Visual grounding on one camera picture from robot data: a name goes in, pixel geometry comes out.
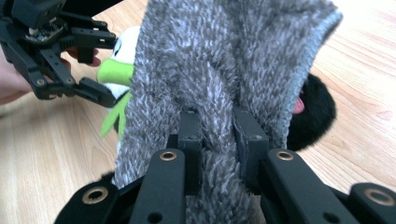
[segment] green frog plush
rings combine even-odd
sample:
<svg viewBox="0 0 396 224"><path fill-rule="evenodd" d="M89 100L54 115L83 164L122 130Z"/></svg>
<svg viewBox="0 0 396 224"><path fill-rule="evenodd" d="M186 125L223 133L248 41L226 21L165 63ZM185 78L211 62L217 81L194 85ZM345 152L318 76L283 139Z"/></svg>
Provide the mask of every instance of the green frog plush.
<svg viewBox="0 0 396 224"><path fill-rule="evenodd" d="M109 108L103 122L102 137L115 127L119 139L122 138L125 127L125 106L132 97L129 89L134 72L134 53L139 29L139 26L135 26L125 30L117 40L111 57L104 60L98 69L98 82L108 87L117 99L117 103Z"/></svg>

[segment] furry gray cloth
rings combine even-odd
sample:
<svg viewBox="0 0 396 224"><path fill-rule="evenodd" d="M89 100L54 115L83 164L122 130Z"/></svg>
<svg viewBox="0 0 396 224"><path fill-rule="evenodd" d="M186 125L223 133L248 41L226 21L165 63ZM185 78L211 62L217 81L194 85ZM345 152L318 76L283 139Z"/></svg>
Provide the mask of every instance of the furry gray cloth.
<svg viewBox="0 0 396 224"><path fill-rule="evenodd" d="M113 183L144 175L177 133L180 111L194 108L206 148L187 223L263 223L259 198L240 178L233 106L249 110L274 147L285 148L300 89L340 20L325 0L149 1Z"/></svg>

